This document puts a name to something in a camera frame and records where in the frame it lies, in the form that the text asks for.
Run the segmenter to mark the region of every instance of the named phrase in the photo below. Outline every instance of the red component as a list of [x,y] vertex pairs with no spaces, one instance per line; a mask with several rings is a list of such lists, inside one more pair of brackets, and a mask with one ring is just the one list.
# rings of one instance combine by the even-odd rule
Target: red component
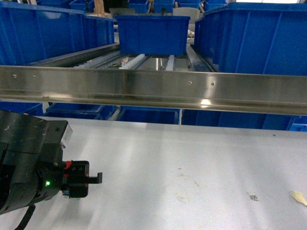
[[65,166],[64,170],[66,170],[69,167],[71,167],[71,163],[72,163],[72,161],[66,161],[66,166]]
[[[85,176],[88,176],[88,172],[85,174]],[[88,187],[88,184],[85,184],[85,187]]]

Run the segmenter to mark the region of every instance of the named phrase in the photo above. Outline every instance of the white roller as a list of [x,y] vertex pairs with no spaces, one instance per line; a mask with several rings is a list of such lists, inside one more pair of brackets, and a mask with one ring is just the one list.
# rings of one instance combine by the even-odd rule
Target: white roller
[[113,115],[108,119],[108,121],[115,121],[116,118],[118,117],[119,113],[120,113],[120,109],[118,108],[118,109],[115,110]]
[[175,63],[175,56],[170,55],[167,61],[166,71],[173,71],[174,70],[174,63]]
[[108,68],[109,66],[112,66],[114,63],[117,63],[119,59],[123,59],[123,58],[126,58],[126,57],[120,56],[111,62],[107,62],[106,64],[99,66],[98,69]]
[[131,61],[127,62],[124,66],[120,67],[119,69],[132,69],[135,67],[138,63],[146,59],[145,54],[140,54]]
[[104,55],[104,56],[101,56],[101,57],[97,57],[93,60],[90,60],[86,63],[83,63],[81,65],[78,65],[78,66],[75,66],[75,68],[92,68],[96,65],[98,65],[99,63],[103,63],[111,58],[114,58],[116,56],[120,55],[120,51],[116,51],[114,53],[111,53],[111,54],[108,54],[108,55]]

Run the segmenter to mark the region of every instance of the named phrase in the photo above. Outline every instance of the stainless steel rail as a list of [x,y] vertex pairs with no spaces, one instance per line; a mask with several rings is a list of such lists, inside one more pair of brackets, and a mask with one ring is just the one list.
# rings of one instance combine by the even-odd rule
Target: stainless steel rail
[[208,67],[203,63],[200,57],[196,54],[191,45],[187,45],[187,55],[191,62],[191,67],[193,71],[196,72],[210,72]]
[[307,77],[0,66],[0,99],[307,115]]

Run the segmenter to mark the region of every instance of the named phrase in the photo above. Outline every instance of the metal frame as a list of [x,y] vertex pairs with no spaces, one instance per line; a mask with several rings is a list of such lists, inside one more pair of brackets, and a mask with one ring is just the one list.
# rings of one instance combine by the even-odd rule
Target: metal frame
[[187,45],[187,55],[191,62],[193,71],[196,72],[211,72],[209,68],[204,64],[200,57],[196,54],[191,45]]
[[100,46],[98,48],[87,49],[80,52],[62,55],[59,57],[48,58],[39,62],[30,63],[29,66],[36,67],[71,67],[81,64],[88,60],[100,57],[110,52],[118,51],[119,44],[114,43],[107,46]]
[[307,77],[0,67],[0,99],[307,115]]

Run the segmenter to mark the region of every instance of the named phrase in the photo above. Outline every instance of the conveyor rack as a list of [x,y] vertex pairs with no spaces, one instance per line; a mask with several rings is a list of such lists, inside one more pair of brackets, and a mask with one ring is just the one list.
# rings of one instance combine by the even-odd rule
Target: conveyor rack
[[[165,71],[169,57],[157,56],[119,69],[114,63],[125,55],[118,51],[119,44],[113,44],[31,66],[1,66],[0,98],[307,115],[307,77],[209,72],[190,45],[186,55],[171,61],[173,71]],[[105,55],[113,57],[98,69],[73,68]],[[185,69],[179,62],[187,62]],[[145,68],[148,63],[154,68]]]

